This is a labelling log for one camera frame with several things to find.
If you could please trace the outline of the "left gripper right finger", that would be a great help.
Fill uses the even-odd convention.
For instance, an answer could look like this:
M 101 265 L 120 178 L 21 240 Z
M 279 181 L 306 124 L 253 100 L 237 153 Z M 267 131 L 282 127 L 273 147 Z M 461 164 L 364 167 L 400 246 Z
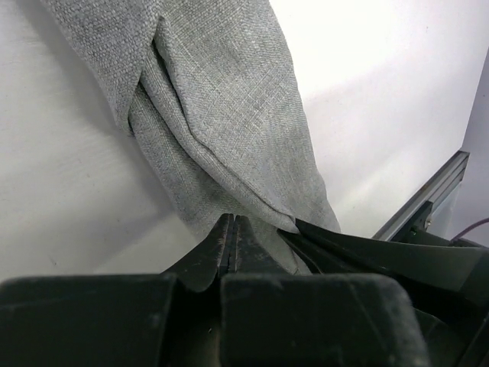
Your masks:
M 425 366 L 407 292 L 380 272 L 295 276 L 267 258 L 246 217 L 222 215 L 224 366 Z

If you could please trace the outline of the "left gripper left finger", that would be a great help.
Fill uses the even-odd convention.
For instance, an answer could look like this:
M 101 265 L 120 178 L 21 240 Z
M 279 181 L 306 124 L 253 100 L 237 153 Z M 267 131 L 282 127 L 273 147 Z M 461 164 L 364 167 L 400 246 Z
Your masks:
M 158 366 L 175 274 L 1 284 L 3 366 Z

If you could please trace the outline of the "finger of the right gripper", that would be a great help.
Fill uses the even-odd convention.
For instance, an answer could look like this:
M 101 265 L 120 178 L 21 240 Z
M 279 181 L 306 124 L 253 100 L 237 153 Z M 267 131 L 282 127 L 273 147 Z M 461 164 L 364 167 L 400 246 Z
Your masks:
M 488 293 L 488 249 L 426 232 L 417 243 L 387 242 L 332 232 L 302 220 L 296 227 L 320 249 L 378 272 L 459 294 Z
M 285 231 L 279 231 L 279 236 L 303 260 L 313 274 L 333 273 L 374 273 L 380 272 L 362 262 L 356 261 L 346 255 L 340 255 L 319 245 L 308 238 Z

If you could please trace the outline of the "grey cloth napkin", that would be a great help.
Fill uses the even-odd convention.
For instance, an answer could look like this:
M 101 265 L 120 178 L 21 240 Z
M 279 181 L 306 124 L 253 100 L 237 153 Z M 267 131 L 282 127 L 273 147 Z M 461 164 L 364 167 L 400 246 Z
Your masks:
M 339 231 L 285 37 L 267 1 L 46 1 L 179 218 L 203 239 L 224 213 L 306 274 L 278 231 Z

